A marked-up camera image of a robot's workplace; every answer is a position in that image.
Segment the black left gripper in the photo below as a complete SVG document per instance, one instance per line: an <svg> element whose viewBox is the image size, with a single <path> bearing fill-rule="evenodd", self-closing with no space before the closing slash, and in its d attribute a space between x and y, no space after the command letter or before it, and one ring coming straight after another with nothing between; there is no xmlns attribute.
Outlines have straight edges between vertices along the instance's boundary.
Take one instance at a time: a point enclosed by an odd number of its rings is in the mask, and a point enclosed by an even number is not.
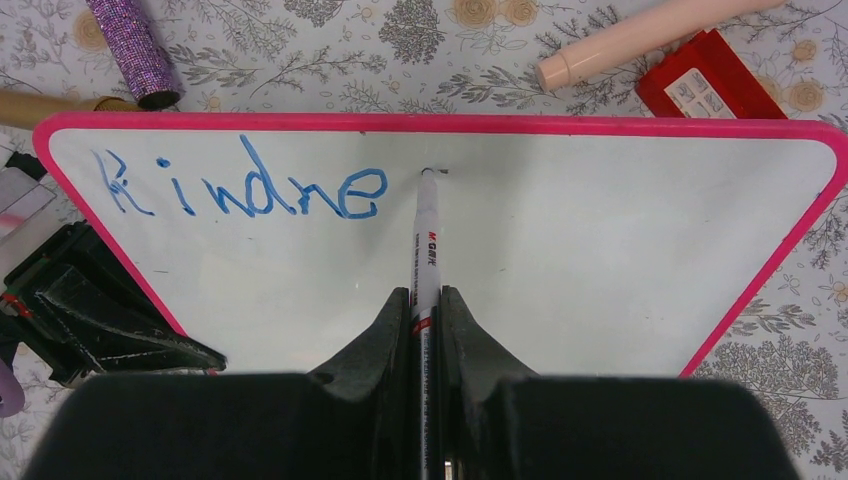
<svg viewBox="0 0 848 480"><path fill-rule="evenodd" d="M97 232L61 227L1 281L1 358L32 349L68 388L93 371L213 370L223 354L179 334Z"/></svg>

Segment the pink framed whiteboard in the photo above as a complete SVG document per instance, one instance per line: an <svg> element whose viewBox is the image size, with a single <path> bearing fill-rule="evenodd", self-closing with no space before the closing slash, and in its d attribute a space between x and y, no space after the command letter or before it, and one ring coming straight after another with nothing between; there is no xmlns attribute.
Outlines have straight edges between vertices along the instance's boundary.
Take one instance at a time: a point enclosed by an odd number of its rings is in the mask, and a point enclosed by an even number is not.
<svg viewBox="0 0 848 480"><path fill-rule="evenodd" d="M306 371L412 280L434 170L443 283L540 373L693 371L847 181L818 121L63 113L39 160L229 373Z"/></svg>

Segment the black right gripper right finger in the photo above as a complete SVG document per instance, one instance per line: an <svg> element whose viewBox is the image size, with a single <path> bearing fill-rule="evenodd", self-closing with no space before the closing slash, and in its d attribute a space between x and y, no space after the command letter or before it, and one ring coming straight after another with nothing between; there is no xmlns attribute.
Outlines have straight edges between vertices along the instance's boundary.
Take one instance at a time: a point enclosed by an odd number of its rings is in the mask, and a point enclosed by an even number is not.
<svg viewBox="0 0 848 480"><path fill-rule="evenodd" d="M541 375L440 300L445 451L461 479L794 479L766 409L739 384Z"/></svg>

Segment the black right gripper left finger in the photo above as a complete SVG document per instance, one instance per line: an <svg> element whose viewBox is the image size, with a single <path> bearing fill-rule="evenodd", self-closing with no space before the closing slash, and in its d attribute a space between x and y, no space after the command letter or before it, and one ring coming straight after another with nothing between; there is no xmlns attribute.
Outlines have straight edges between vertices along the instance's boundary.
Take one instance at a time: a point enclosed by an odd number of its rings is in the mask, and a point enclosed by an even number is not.
<svg viewBox="0 0 848 480"><path fill-rule="evenodd" d="M28 479L400 479L408 291L306 373L101 375L72 393Z"/></svg>

